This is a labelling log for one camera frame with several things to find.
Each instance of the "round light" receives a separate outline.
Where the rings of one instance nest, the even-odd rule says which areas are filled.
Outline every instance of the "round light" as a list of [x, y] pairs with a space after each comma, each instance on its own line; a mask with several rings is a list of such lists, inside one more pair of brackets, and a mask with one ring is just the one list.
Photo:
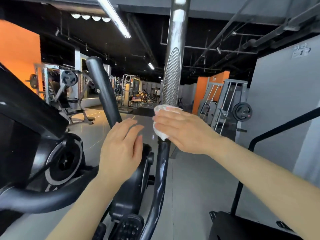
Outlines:
[[81, 17], [80, 14], [76, 14], [76, 13], [71, 14], [71, 16], [74, 17], [75, 19], [78, 19]]
[[109, 17], [103, 17], [102, 20], [107, 23], [107, 22], [110, 22], [111, 18], [109, 18]]
[[84, 20], [88, 20], [88, 19], [91, 18], [91, 16], [89, 16], [89, 15], [81, 15], [81, 16], [82, 16], [82, 18], [83, 18]]
[[98, 17], [98, 16], [92, 16], [92, 19], [93, 19], [94, 21], [99, 21], [99, 20], [101, 19], [101, 17]]

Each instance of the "orange wall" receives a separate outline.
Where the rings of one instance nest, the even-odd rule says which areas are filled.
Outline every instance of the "orange wall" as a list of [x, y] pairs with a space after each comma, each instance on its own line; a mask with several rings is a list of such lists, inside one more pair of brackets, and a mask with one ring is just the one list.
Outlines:
[[[204, 98], [204, 96], [206, 94], [208, 79], [209, 79], [209, 82], [223, 83], [224, 80], [229, 78], [229, 75], [230, 75], [229, 71], [224, 71], [224, 72], [221, 72], [221, 73], [219, 73], [215, 76], [211, 76], [211, 77], [198, 77], [197, 88], [196, 88], [195, 95], [194, 95], [194, 103], [193, 103], [193, 109], [192, 109], [192, 113], [194, 115], [196, 115], [198, 113], [200, 101]], [[213, 91], [211, 93], [211, 96], [209, 99], [212, 99], [212, 97], [214, 95], [214, 98], [213, 98], [214, 101], [218, 101], [220, 93], [221, 93], [221, 87], [218, 88], [215, 95], [214, 95], [214, 91]]]
[[0, 62], [36, 92], [25, 80], [29, 80], [30, 75], [35, 73], [34, 63], [41, 63], [40, 36], [5, 20], [0, 20], [0, 30], [3, 34], [0, 35]]

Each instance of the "white cloth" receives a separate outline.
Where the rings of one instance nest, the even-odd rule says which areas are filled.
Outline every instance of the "white cloth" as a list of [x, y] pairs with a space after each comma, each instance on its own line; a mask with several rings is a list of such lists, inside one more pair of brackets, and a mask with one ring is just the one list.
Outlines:
[[[163, 110], [167, 110], [167, 107], [171, 107], [171, 108], [177, 108], [175, 106], [172, 106], [172, 105], [158, 105], [158, 106], [155, 106], [155, 108], [153, 109], [155, 112], [158, 112], [160, 109], [163, 109]], [[158, 131], [156, 128], [155, 128], [155, 122], [153, 122], [153, 130], [155, 132], [155, 134], [160, 137], [163, 141], [165, 139], [167, 139], [169, 136], [166, 135], [165, 133], [162, 133], [161, 131]]]

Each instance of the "black railing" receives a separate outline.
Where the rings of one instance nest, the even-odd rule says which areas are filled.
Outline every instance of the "black railing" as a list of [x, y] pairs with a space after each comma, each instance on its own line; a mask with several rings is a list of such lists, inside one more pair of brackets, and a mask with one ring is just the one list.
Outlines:
[[[297, 125], [301, 125], [307, 121], [310, 121], [310, 120], [313, 120], [314, 118], [317, 118], [317, 117], [320, 117], [320, 107], [319, 108], [316, 108], [308, 113], [305, 113], [293, 120], [290, 120], [288, 122], [286, 122], [285, 124], [283, 125], [280, 125], [270, 131], [267, 131], [266, 133], [263, 133], [262, 135], [259, 135], [257, 137], [255, 137], [249, 144], [249, 147], [248, 147], [248, 150], [250, 151], [254, 151], [254, 147], [256, 146], [256, 144], [259, 142], [259, 141], [262, 141], [264, 139], [267, 139], [271, 136], [274, 136], [274, 135], [277, 135], [281, 132], [284, 132], [286, 130], [289, 130], [291, 128], [294, 128], [296, 127]], [[242, 192], [242, 188], [243, 188], [243, 183], [241, 183], [239, 181], [238, 183], [238, 187], [237, 187], [237, 190], [236, 190], [236, 193], [235, 193], [235, 196], [234, 196], [234, 200], [233, 200], [233, 203], [232, 203], [232, 207], [231, 207], [231, 211], [230, 211], [230, 214], [231, 215], [235, 215], [236, 214], [236, 211], [237, 211], [237, 207], [238, 207], [238, 203], [239, 203], [239, 199], [240, 199], [240, 195], [241, 195], [241, 192]]]

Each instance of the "person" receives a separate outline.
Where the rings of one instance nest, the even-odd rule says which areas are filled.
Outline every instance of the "person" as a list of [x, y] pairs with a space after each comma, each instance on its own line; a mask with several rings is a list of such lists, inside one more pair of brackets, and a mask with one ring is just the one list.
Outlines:
[[160, 88], [158, 88], [158, 90], [157, 90], [157, 104], [159, 104], [160, 95], [161, 95], [161, 91], [160, 91]]
[[[155, 128], [169, 135], [181, 151], [210, 156], [304, 240], [319, 239], [320, 189], [222, 137], [198, 116], [178, 108], [168, 110], [153, 117]], [[101, 149], [98, 175], [47, 240], [91, 240], [107, 205], [140, 163], [142, 136], [138, 133], [143, 126], [136, 123], [127, 119], [110, 130]]]

